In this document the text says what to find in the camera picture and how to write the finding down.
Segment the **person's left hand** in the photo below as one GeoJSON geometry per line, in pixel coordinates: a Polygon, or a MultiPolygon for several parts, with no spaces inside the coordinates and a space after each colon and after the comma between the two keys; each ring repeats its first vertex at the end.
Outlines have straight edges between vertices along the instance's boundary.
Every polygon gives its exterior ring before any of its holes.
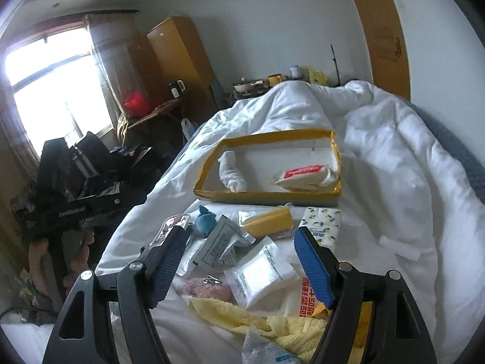
{"type": "MultiPolygon", "coordinates": [[[[79,251],[73,256],[69,265],[68,274],[62,280],[62,284],[65,287],[66,292],[70,292],[79,274],[89,269],[89,246],[94,241],[95,238],[92,232],[84,231],[84,236],[81,241],[79,251]]],[[[30,267],[30,278],[35,286],[35,289],[45,297],[52,298],[53,293],[49,291],[41,261],[42,257],[47,254],[48,249],[49,240],[47,238],[32,242],[29,246],[28,260],[30,267]]]]}

